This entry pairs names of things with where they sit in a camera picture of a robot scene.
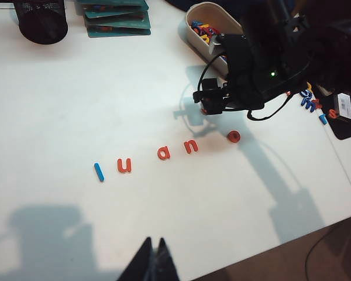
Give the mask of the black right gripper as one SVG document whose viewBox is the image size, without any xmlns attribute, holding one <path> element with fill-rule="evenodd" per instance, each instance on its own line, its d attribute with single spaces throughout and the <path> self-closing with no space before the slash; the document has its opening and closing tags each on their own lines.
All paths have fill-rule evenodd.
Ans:
<svg viewBox="0 0 351 281">
<path fill-rule="evenodd" d="M 264 98 L 253 82 L 254 62 L 249 44 L 244 35 L 214 35 L 209 49 L 216 52 L 203 69 L 193 92 L 194 103 L 201 104 L 204 115 L 217 115 L 223 112 L 247 111 L 264 108 Z M 228 73 L 226 82 L 219 86 L 216 78 L 205 78 L 205 74 L 219 57 L 226 56 Z"/>
</svg>

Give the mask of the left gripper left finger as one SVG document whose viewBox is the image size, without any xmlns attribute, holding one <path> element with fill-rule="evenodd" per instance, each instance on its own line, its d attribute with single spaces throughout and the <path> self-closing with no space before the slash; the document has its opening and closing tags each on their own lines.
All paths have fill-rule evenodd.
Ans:
<svg viewBox="0 0 351 281">
<path fill-rule="evenodd" d="M 118 280 L 144 280 L 146 272 L 149 269 L 151 254 L 152 240 L 150 237 L 147 237 Z"/>
</svg>

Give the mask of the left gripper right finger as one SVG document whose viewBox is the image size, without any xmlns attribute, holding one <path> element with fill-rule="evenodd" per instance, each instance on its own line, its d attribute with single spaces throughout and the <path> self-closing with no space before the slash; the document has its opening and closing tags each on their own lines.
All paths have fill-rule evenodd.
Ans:
<svg viewBox="0 0 351 281">
<path fill-rule="evenodd" d="M 176 266 L 164 238 L 160 238 L 154 257 L 153 280 L 180 281 Z"/>
</svg>

